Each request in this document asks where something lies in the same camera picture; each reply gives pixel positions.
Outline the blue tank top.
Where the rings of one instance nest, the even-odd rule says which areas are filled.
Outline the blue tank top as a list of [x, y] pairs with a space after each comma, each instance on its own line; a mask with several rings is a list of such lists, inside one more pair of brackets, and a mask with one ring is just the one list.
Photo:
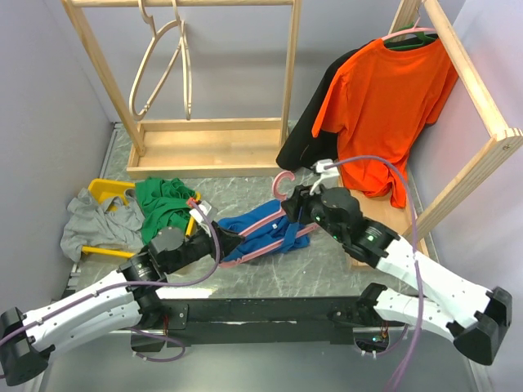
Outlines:
[[[239, 234], [261, 219], [277, 212], [279, 208], [280, 201], [273, 199], [243, 215], [220, 219], [218, 224], [223, 229], [228, 229]], [[251, 252], [269, 246], [279, 240], [283, 241], [282, 244], [276, 249], [269, 251], [269, 254], [287, 253], [308, 247], [310, 245], [309, 235], [304, 234], [301, 237], [297, 236], [297, 232], [304, 228], [305, 226], [302, 224], [291, 223], [286, 216], [278, 217], [272, 222], [263, 225], [260, 229], [247, 235], [246, 239], [230, 255], [224, 256], [221, 261], [236, 261], [242, 256], [246, 256]]]

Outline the yellow plastic tray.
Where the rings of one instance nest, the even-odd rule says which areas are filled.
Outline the yellow plastic tray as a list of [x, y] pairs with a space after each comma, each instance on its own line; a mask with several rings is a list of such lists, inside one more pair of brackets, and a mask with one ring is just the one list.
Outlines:
[[[124, 182], [124, 181], [116, 181], [116, 180], [105, 180], [105, 179], [95, 179], [91, 182], [91, 184], [88, 186], [88, 190], [91, 191], [92, 195], [96, 199], [96, 201], [102, 203], [107, 198], [113, 197], [113, 196], [122, 196], [124, 191], [128, 188], [135, 189], [134, 183], [131, 182]], [[194, 196], [196, 200], [199, 199], [199, 193], [196, 192], [196, 195]], [[185, 233], [187, 235], [192, 234], [195, 230], [195, 222], [192, 217], [190, 217], [189, 224], [187, 225]], [[131, 256], [132, 254], [136, 252], [125, 252], [120, 250], [110, 250], [105, 248], [98, 248], [98, 247], [88, 247], [84, 246], [82, 248], [82, 252], [85, 254], [101, 254], [101, 255], [107, 255], [107, 256], [114, 256], [114, 257], [120, 257], [120, 258], [126, 258]]]

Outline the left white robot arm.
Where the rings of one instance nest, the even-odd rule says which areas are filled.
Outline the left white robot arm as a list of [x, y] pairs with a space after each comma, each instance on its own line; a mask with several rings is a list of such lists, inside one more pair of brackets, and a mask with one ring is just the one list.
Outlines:
[[231, 254], [244, 236], [218, 225], [189, 237], [167, 227], [101, 280], [37, 310], [14, 307], [1, 316], [1, 378], [21, 385], [44, 372], [58, 354], [127, 327], [152, 328], [163, 318], [157, 290], [167, 276], [210, 255]]

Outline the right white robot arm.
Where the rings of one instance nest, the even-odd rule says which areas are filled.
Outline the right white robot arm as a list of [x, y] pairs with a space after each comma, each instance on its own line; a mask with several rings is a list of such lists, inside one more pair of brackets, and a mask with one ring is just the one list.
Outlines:
[[451, 341], [468, 359], [493, 364], [512, 323], [512, 295], [507, 290], [472, 283], [414, 251], [393, 229], [364, 216], [347, 189], [321, 186], [312, 194], [309, 187], [298, 185], [282, 208], [291, 222], [317, 224], [353, 259], [421, 294], [406, 296], [371, 284], [357, 307], [363, 323], [419, 323], [423, 330]]

